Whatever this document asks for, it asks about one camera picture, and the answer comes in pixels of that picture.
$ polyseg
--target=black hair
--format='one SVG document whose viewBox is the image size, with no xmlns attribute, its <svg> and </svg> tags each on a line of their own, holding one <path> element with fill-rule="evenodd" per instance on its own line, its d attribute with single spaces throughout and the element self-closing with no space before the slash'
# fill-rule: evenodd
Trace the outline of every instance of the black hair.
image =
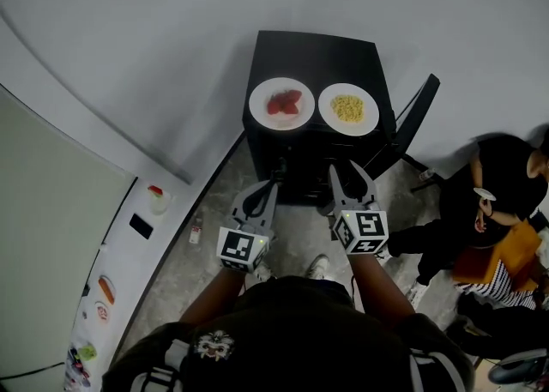
<svg viewBox="0 0 549 392">
<path fill-rule="evenodd" d="M 546 131 L 546 135 L 543 138 L 541 143 L 540 151 L 549 157 L 549 130 Z"/>
</svg>

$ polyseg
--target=black table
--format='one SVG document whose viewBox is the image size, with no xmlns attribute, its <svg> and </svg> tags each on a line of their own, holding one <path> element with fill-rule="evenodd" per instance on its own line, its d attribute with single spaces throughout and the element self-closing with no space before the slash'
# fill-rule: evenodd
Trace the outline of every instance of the black table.
<svg viewBox="0 0 549 392">
<path fill-rule="evenodd" d="M 275 77 L 303 82 L 316 102 L 332 84 L 361 87 L 376 101 L 379 123 L 368 135 L 346 136 L 329 127 L 317 107 L 309 122 L 295 130 L 267 129 L 252 117 L 248 103 L 254 88 Z M 340 179 L 346 185 L 353 173 L 344 160 L 355 161 L 373 178 L 395 161 L 395 114 L 373 43 L 315 33 L 260 31 L 243 123 L 257 176 L 279 182 L 278 202 L 282 204 L 325 204 L 330 197 L 328 168 L 332 163 L 341 168 Z"/>
</svg>

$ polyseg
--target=small bottle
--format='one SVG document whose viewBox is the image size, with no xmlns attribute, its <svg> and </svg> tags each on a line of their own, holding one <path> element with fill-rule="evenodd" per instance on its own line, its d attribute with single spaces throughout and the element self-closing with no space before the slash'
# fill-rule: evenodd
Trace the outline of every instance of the small bottle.
<svg viewBox="0 0 549 392">
<path fill-rule="evenodd" d="M 195 218 L 190 227 L 189 242 L 191 244 L 200 243 L 200 235 L 202 234 L 202 211 L 196 211 Z"/>
<path fill-rule="evenodd" d="M 429 180 L 429 178 L 431 178 L 432 176 L 435 175 L 435 170 L 434 168 L 429 168 L 425 171 L 423 171 L 420 175 L 419 175 L 419 180 L 421 180 L 422 182 L 426 182 L 427 180 Z"/>
</svg>

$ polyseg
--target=white sneaker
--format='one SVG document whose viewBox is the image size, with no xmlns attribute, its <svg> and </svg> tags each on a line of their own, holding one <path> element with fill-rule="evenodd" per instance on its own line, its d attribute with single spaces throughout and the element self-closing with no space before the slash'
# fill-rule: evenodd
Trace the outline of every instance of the white sneaker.
<svg viewBox="0 0 549 392">
<path fill-rule="evenodd" d="M 393 256 L 389 253 L 388 247 L 383 247 L 378 253 L 376 253 L 377 262 L 379 262 L 379 265 L 381 265 L 382 267 L 392 257 Z"/>
<path fill-rule="evenodd" d="M 324 254 L 318 255 L 307 269 L 305 278 L 316 280 L 327 279 L 326 271 L 328 267 L 329 258 Z"/>
<path fill-rule="evenodd" d="M 419 302 L 421 302 L 421 299 L 425 296 L 427 290 L 429 290 L 429 286 L 424 286 L 415 280 L 406 293 L 407 299 L 410 301 L 410 304 L 412 304 L 412 307 L 415 310 L 418 309 Z"/>
<path fill-rule="evenodd" d="M 271 279 L 273 276 L 273 270 L 265 262 L 261 261 L 254 271 L 254 276 L 260 281 L 265 282 Z"/>
</svg>

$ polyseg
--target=hand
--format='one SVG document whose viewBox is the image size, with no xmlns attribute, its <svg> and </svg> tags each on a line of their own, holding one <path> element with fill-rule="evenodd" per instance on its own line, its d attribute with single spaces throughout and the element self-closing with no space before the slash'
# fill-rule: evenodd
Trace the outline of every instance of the hand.
<svg viewBox="0 0 549 392">
<path fill-rule="evenodd" d="M 477 219 L 474 221 L 474 230 L 478 233 L 483 233 L 486 231 L 486 224 L 484 222 L 484 212 L 479 208 L 477 211 Z"/>
<path fill-rule="evenodd" d="M 494 210 L 492 209 L 492 202 L 490 200 L 486 200 L 485 198 L 480 199 L 479 208 L 487 217 L 491 217 L 494 213 Z"/>
</svg>

